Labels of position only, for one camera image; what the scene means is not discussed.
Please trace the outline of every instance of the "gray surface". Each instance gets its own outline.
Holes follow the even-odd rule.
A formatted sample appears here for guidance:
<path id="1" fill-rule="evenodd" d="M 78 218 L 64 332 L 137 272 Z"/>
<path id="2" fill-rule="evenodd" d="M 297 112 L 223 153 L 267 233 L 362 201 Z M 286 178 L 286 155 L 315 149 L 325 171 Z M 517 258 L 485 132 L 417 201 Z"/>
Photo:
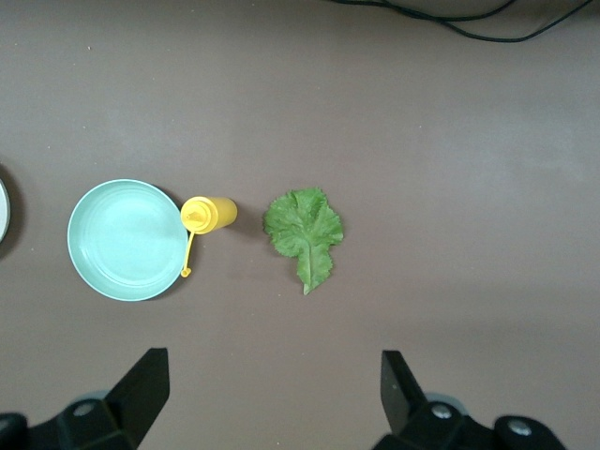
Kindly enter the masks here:
<path id="1" fill-rule="evenodd" d="M 597 448 L 598 12 L 502 46 L 321 1 L 1 2 L 0 410 L 44 420 L 167 346 L 142 448 L 368 449 L 390 348 L 484 425 Z M 156 301 L 106 299 L 68 257 L 73 206 L 121 177 L 240 205 Z M 311 186 L 347 236 L 304 297 L 261 215 Z"/>

